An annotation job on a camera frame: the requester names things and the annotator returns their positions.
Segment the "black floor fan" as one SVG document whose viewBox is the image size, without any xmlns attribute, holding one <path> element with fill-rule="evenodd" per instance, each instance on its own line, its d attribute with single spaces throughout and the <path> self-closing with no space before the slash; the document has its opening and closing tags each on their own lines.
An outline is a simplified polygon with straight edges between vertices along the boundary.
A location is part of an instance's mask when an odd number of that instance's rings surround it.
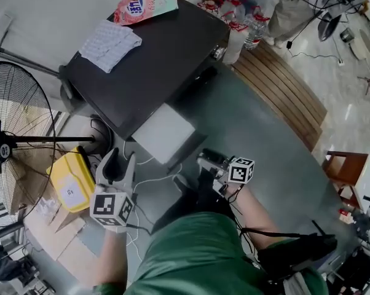
<svg viewBox="0 0 370 295">
<path fill-rule="evenodd" d="M 25 68 L 0 61 L 0 229 L 21 223 L 9 214 L 15 180 L 12 159 L 35 160 L 59 152 L 60 143 L 81 143 L 94 155 L 112 146 L 112 130 L 98 118 L 84 136 L 60 137 L 49 100 L 34 76 Z"/>
</svg>

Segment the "cluster of plastic water bottles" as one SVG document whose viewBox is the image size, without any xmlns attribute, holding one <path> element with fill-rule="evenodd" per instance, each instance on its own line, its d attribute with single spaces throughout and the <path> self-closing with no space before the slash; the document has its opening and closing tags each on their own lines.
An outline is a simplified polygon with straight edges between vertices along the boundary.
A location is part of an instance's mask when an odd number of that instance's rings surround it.
<svg viewBox="0 0 370 295">
<path fill-rule="evenodd" d="M 207 0 L 198 7 L 222 20 L 229 27 L 227 46 L 218 55 L 225 65 L 234 64 L 243 49 L 253 50 L 265 37 L 269 17 L 260 6 L 245 8 L 246 0 Z"/>
</svg>

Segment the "pink detergent bag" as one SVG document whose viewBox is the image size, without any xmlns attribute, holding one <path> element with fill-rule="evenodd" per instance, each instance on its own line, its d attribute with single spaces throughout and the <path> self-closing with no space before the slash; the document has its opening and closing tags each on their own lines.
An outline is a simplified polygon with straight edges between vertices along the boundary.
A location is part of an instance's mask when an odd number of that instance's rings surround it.
<svg viewBox="0 0 370 295">
<path fill-rule="evenodd" d="M 132 25 L 177 8 L 177 0 L 121 0 L 114 12 L 114 23 Z"/>
</svg>

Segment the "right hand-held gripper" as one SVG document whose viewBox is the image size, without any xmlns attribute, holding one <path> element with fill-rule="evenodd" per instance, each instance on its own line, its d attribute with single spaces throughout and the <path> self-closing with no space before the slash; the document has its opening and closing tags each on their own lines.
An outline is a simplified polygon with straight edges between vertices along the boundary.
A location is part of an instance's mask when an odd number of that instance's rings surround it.
<svg viewBox="0 0 370 295">
<path fill-rule="evenodd" d="M 227 183 L 247 184 L 253 177 L 255 161 L 243 157 L 231 158 L 209 148 L 203 149 L 203 156 L 197 157 L 200 170 L 216 171 L 213 190 L 223 193 Z"/>
</svg>

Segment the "white drawer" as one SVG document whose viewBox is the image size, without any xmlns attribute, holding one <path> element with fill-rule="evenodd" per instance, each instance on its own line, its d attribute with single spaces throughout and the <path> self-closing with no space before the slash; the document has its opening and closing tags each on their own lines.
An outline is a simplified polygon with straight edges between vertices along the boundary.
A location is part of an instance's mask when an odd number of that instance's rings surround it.
<svg viewBox="0 0 370 295">
<path fill-rule="evenodd" d="M 207 138 L 181 114 L 164 103 L 154 111 L 132 138 L 158 163 L 172 172 Z"/>
</svg>

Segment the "person's right forearm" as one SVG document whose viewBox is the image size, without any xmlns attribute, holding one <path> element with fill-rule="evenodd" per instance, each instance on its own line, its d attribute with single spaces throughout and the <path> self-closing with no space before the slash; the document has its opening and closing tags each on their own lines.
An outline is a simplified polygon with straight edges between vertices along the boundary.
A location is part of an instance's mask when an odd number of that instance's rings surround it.
<svg viewBox="0 0 370 295">
<path fill-rule="evenodd" d="M 243 186 L 239 191 L 235 202 L 243 215 L 245 227 L 263 232 L 278 232 L 278 228 L 270 218 L 267 210 L 246 186 Z M 248 236 L 257 250 L 263 250 L 283 240 L 281 237 L 268 237 L 252 232 L 248 233 Z"/>
</svg>

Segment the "flat cardboard sheet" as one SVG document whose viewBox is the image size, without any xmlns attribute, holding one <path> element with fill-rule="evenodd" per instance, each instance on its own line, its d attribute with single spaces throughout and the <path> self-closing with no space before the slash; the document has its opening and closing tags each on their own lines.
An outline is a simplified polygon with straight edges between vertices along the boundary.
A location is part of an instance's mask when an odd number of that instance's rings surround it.
<svg viewBox="0 0 370 295">
<path fill-rule="evenodd" d="M 92 288 L 95 285 L 97 255 L 79 237 L 89 227 L 82 218 L 76 218 L 56 231 L 53 224 L 48 225 L 39 213 L 33 211 L 25 218 L 25 225 L 43 250 L 82 286 Z"/>
</svg>

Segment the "brown wooden stool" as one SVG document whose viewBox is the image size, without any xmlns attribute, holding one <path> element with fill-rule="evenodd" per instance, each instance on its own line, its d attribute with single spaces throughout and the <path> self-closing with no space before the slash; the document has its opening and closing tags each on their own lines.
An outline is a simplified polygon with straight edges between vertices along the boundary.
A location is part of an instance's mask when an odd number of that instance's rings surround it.
<svg viewBox="0 0 370 295">
<path fill-rule="evenodd" d="M 367 154 L 328 151 L 322 169 L 332 182 L 340 199 L 347 205 L 364 210 L 360 196 L 360 176 L 365 169 Z"/>
</svg>

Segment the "person's grey shoe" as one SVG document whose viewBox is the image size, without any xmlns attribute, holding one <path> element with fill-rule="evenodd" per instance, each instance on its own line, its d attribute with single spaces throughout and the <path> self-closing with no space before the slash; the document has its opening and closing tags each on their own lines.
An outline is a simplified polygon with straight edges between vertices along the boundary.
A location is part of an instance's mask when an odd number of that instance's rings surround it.
<svg viewBox="0 0 370 295">
<path fill-rule="evenodd" d="M 177 189 L 182 194 L 184 194 L 185 192 L 189 190 L 189 183 L 183 175 L 181 174 L 174 175 L 173 182 L 175 186 L 177 187 Z"/>
</svg>

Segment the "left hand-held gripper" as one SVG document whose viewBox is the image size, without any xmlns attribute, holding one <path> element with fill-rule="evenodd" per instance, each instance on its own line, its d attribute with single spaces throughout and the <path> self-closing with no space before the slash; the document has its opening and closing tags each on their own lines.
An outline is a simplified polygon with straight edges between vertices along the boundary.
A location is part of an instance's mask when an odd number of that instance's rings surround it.
<svg viewBox="0 0 370 295">
<path fill-rule="evenodd" d="M 119 186 L 110 185 L 119 177 L 119 149 L 108 152 L 96 169 L 95 191 L 90 199 L 90 217 L 103 227 L 126 227 L 135 204 L 127 193 L 132 193 L 135 179 L 136 155 L 120 160 Z"/>
</svg>

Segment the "silver washing machine knob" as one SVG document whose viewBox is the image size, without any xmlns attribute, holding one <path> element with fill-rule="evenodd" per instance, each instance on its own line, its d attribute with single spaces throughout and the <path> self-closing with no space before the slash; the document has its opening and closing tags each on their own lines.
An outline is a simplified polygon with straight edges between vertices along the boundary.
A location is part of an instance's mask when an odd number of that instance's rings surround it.
<svg viewBox="0 0 370 295">
<path fill-rule="evenodd" d="M 210 57 L 216 61 L 219 61 L 226 52 L 226 48 L 217 45 L 210 53 Z"/>
</svg>

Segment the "brown cardboard box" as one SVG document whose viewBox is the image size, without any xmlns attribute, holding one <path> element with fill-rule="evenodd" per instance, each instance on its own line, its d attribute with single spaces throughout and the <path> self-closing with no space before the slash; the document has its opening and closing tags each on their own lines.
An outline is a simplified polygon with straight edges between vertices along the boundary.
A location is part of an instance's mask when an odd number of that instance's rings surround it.
<svg viewBox="0 0 370 295">
<path fill-rule="evenodd" d="M 49 177 L 50 169 L 59 152 L 35 160 L 12 159 L 9 170 L 15 180 L 9 214 L 21 221 L 36 212 L 44 224 L 58 232 L 80 218 L 83 212 L 72 213 L 60 203 L 59 196 Z"/>
</svg>

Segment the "black hip pouch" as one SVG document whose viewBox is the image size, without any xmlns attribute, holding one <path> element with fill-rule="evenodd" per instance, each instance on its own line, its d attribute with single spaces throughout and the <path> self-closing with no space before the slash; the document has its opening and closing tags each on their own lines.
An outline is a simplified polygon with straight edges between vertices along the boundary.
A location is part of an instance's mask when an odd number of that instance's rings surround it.
<svg viewBox="0 0 370 295">
<path fill-rule="evenodd" d="M 336 248 L 335 235 L 302 235 L 259 251 L 258 259 L 271 275 L 289 275 L 323 259 Z"/>
</svg>

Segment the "wooden slat panel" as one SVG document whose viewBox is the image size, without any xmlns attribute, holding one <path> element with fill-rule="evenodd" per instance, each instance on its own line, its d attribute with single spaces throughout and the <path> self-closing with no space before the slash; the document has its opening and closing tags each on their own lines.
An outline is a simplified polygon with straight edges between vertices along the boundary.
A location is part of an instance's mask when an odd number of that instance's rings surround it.
<svg viewBox="0 0 370 295">
<path fill-rule="evenodd" d="M 292 67 L 261 42 L 253 50 L 242 49 L 231 68 L 312 152 L 327 110 Z"/>
</svg>

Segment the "yellow plastic case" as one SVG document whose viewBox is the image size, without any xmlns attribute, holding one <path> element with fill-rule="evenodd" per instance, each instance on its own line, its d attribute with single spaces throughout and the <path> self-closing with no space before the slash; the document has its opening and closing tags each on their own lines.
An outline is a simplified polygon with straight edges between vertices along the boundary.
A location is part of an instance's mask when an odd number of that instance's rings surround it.
<svg viewBox="0 0 370 295">
<path fill-rule="evenodd" d="M 95 190 L 95 179 L 90 161 L 82 146 L 77 146 L 46 169 L 62 206 L 78 213 L 90 206 Z"/>
</svg>

